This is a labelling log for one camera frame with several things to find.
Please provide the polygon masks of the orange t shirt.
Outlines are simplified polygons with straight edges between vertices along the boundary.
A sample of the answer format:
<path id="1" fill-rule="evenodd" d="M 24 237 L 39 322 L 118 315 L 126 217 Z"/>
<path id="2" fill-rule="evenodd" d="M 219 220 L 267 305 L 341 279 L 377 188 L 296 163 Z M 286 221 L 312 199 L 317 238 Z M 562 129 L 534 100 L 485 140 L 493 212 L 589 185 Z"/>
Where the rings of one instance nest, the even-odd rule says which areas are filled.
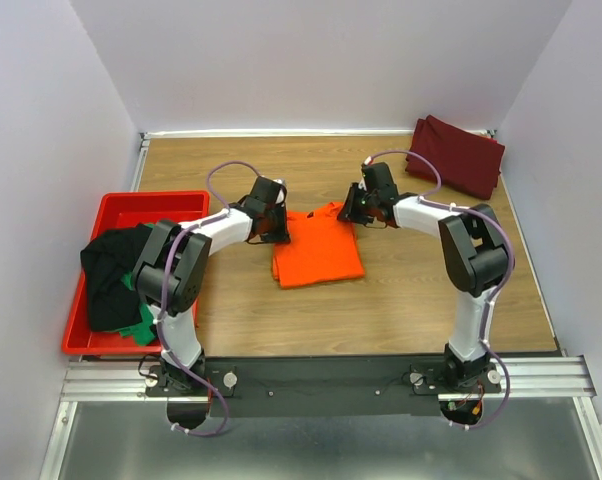
<path id="1" fill-rule="evenodd" d="M 282 288 L 355 280 L 365 276 L 351 223 L 338 214 L 342 202 L 310 212 L 287 213 L 290 242 L 274 246 L 272 276 Z"/>

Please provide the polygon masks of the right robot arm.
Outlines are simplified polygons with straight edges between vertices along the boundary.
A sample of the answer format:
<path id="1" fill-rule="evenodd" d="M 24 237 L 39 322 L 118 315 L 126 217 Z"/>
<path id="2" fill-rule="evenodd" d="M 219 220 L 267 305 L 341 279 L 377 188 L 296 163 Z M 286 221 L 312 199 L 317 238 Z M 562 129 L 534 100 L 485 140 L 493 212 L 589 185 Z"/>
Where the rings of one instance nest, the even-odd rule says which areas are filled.
<path id="1" fill-rule="evenodd" d="M 455 324 L 435 381 L 470 386 L 489 369 L 489 331 L 496 300 L 514 268 L 510 240 L 487 204 L 444 205 L 401 194 L 386 163 L 368 160 L 338 219 L 366 226 L 377 220 L 395 229 L 438 239 L 448 278 L 458 292 Z"/>

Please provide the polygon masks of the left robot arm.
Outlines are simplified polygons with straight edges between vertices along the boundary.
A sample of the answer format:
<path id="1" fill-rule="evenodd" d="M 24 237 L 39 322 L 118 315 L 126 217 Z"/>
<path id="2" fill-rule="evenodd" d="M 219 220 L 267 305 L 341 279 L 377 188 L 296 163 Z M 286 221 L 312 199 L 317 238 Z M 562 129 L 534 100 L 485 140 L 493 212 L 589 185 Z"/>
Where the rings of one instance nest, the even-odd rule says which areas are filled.
<path id="1" fill-rule="evenodd" d="M 259 176 L 247 195 L 214 215 L 153 225 L 132 271 L 133 290 L 150 308 L 161 346 L 160 363 L 146 374 L 148 395 L 194 395 L 207 386 L 193 309 L 208 261 L 235 244 L 288 243 L 286 198 L 284 180 Z"/>

